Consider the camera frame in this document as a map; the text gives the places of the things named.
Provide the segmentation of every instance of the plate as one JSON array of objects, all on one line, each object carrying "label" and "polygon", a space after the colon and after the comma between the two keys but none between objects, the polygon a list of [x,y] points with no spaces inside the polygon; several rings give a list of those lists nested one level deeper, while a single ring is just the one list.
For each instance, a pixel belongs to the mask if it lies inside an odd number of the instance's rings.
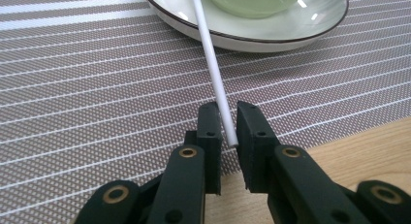
[{"label": "plate", "polygon": [[[179,32],[201,40],[191,0],[147,0],[156,15]],[[266,18],[228,14],[202,0],[215,47],[247,52],[286,51],[307,46],[335,28],[346,16],[348,0],[299,0]]]}]

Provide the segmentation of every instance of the bowl rim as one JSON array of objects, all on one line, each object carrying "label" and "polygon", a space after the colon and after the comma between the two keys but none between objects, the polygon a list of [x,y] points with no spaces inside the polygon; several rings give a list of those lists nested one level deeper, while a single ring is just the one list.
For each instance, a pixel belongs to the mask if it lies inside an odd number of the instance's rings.
[{"label": "bowl rim", "polygon": [[[198,26],[197,24],[194,24],[192,22],[189,22],[187,20],[184,20],[178,16],[175,16],[174,14],[172,14],[171,12],[167,11],[166,9],[164,9],[162,6],[160,6],[157,2],[155,2],[154,0],[147,0],[151,5],[154,5],[156,7],[156,9],[158,9],[160,12],[166,14],[167,16],[171,17],[172,19],[190,27],[193,29],[198,30]],[[307,41],[310,39],[314,39],[317,38],[321,35],[324,35],[328,32],[330,32],[331,30],[333,30],[336,26],[338,26],[338,24],[340,24],[342,22],[342,20],[344,20],[344,18],[347,16],[348,13],[348,8],[349,8],[349,0],[345,0],[345,11],[344,14],[342,15],[341,19],[332,27],[328,28],[327,30],[317,33],[315,35],[311,35],[308,37],[304,37],[304,38],[296,38],[296,39],[290,39],[290,40],[265,40],[265,39],[256,39],[256,38],[244,38],[244,37],[240,37],[240,36],[235,36],[235,35],[230,35],[227,33],[222,33],[222,32],[218,32],[218,31],[214,31],[214,30],[209,30],[209,33],[211,35],[216,35],[219,37],[223,37],[223,38],[228,38],[228,39],[232,39],[235,41],[242,41],[242,42],[250,42],[250,43],[260,43],[260,44],[289,44],[289,43],[297,43],[297,42],[303,42],[303,41]]]}]

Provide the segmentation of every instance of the white rod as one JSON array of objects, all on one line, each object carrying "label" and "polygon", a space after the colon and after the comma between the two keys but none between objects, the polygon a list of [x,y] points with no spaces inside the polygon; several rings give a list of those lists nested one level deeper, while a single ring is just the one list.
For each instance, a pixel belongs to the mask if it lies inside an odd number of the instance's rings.
[{"label": "white rod", "polygon": [[203,49],[205,51],[205,59],[208,65],[209,74],[211,75],[212,87],[217,99],[218,109],[220,110],[221,118],[223,119],[227,142],[229,146],[236,147],[238,146],[236,129],[234,128],[229,103],[227,102],[226,91],[224,90],[220,69],[218,68],[217,59],[215,58],[214,47],[206,25],[206,17],[203,10],[202,0],[193,0],[193,2],[196,10],[196,18],[199,25],[200,36],[202,38]]}]

